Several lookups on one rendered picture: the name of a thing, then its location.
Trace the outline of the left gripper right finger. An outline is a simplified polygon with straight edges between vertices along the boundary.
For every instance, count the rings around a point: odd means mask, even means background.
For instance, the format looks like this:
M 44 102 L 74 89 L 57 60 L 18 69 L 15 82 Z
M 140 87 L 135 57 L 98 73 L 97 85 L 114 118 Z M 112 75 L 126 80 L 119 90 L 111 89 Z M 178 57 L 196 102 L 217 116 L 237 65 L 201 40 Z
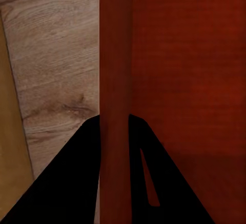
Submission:
M 160 207 L 149 204 L 145 157 Z M 215 224 L 149 124 L 129 115 L 132 224 Z

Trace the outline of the storage box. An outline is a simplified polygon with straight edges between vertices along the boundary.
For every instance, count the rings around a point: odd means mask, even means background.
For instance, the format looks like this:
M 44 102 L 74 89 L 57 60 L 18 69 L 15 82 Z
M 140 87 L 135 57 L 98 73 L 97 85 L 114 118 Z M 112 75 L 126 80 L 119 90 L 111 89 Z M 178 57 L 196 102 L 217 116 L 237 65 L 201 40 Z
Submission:
M 130 114 L 215 224 L 246 224 L 246 0 L 99 0 L 100 224 L 132 224 Z

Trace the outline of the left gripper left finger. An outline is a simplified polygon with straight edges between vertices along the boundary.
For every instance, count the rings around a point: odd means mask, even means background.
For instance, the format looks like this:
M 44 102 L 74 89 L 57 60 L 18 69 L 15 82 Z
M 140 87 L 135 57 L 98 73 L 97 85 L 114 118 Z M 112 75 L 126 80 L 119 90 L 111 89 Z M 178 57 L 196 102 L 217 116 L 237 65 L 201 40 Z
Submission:
M 0 224 L 94 224 L 101 142 L 87 119 Z

